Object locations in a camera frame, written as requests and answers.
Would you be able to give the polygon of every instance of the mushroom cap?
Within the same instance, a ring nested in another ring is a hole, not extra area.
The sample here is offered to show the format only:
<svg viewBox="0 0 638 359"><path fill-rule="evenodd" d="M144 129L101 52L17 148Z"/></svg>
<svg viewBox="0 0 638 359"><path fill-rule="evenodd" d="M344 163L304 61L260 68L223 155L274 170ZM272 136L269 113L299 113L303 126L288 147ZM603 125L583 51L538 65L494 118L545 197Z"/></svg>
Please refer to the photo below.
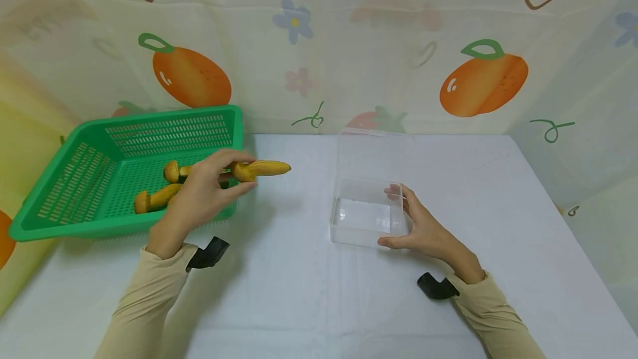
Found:
<svg viewBox="0 0 638 359"><path fill-rule="evenodd" d="M166 166L164 166L164 179L166 179L168 183L179 182L179 166L177 166L177 161L169 161Z"/></svg>
<svg viewBox="0 0 638 359"><path fill-rule="evenodd" d="M148 199L148 191L143 190L138 192L135 196L135 202L133 203L133 209L135 213L147 213L148 206L150 206L150 200Z"/></svg>

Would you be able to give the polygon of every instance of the blue flower print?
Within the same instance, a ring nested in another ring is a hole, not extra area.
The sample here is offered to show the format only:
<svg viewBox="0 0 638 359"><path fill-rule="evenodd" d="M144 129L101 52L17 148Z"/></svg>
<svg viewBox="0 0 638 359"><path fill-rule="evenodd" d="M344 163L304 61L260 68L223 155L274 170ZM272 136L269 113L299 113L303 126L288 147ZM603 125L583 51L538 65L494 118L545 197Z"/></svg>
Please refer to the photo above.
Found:
<svg viewBox="0 0 638 359"><path fill-rule="evenodd" d="M297 44L299 35L310 39L314 36L310 28L310 11L304 6L295 9L291 0L281 0L283 14L272 16L272 22L277 27L288 30L288 39L291 44Z"/></svg>
<svg viewBox="0 0 638 359"><path fill-rule="evenodd" d="M617 48L624 47L630 40L633 40L634 48L638 49L638 16L630 12L622 12L616 16L616 24L626 31L616 40L614 45Z"/></svg>

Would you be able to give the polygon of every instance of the pink flower print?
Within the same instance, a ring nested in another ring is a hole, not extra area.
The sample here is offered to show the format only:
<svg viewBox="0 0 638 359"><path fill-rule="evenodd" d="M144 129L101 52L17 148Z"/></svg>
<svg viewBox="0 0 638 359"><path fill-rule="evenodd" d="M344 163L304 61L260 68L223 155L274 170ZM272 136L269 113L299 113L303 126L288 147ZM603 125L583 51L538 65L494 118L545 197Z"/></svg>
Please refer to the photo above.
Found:
<svg viewBox="0 0 638 359"><path fill-rule="evenodd" d="M308 96L308 89L312 87L312 82L308 80L308 69L303 66L297 72L286 71L284 74L286 77L286 90L299 91L299 93L306 98Z"/></svg>

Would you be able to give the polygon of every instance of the beige sleeve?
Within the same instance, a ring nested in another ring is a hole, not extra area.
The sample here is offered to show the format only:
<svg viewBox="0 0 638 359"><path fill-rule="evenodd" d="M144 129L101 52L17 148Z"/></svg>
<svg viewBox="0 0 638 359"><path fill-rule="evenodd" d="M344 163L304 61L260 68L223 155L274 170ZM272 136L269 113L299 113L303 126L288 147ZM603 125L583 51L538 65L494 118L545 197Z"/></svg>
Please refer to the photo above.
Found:
<svg viewBox="0 0 638 359"><path fill-rule="evenodd" d="M492 359L545 358L491 274L486 272L485 280L477 284L465 284L456 275L448 280L461 293L455 297L456 303Z"/></svg>
<svg viewBox="0 0 638 359"><path fill-rule="evenodd" d="M161 259L142 248L140 262L95 359L155 359L168 311L182 291L186 266L197 246L185 244L175 257Z"/></svg>

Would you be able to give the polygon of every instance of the green plastic basket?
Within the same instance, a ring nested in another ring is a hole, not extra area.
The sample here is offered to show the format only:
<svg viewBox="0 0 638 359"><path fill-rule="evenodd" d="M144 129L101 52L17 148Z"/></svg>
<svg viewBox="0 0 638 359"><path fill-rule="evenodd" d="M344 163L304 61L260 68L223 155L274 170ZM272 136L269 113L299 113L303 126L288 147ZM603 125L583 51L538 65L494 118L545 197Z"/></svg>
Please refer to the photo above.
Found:
<svg viewBox="0 0 638 359"><path fill-rule="evenodd" d="M164 211L136 215L135 195L168 184L163 178L168 161L192 165L220 148L242 146L242 112L236 106L89 121L52 158L9 236L30 241L143 232ZM215 219L230 217L235 209L231 204Z"/></svg>

